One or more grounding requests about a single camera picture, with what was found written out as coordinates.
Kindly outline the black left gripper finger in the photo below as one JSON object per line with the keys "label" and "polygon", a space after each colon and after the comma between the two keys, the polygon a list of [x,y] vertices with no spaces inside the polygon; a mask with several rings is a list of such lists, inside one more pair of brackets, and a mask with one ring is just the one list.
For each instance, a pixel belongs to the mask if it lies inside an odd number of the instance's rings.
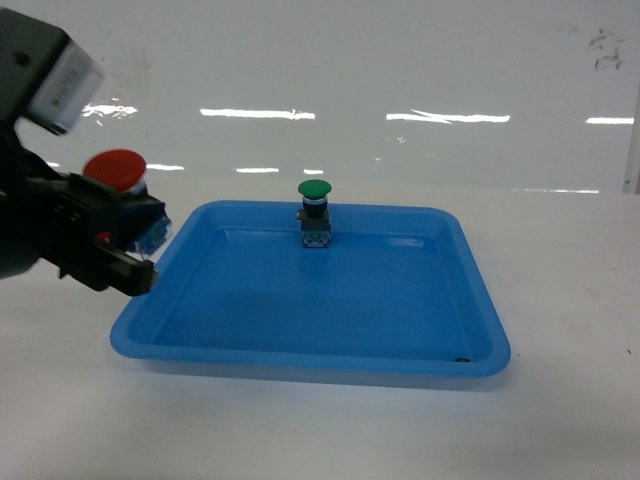
{"label": "black left gripper finger", "polygon": [[120,192],[72,174],[56,191],[54,227],[75,243],[118,250],[157,250],[165,244],[165,203],[145,184]]}
{"label": "black left gripper finger", "polygon": [[158,279],[152,261],[99,245],[63,249],[57,253],[57,266],[60,277],[69,275],[94,291],[114,288],[129,297],[149,293]]}

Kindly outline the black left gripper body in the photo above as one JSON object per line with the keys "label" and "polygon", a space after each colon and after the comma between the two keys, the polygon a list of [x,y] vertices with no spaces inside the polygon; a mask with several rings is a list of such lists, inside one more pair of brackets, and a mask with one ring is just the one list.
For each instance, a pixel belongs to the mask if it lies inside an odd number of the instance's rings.
{"label": "black left gripper body", "polygon": [[1,277],[21,275],[51,247],[54,183],[62,176],[1,124]]}

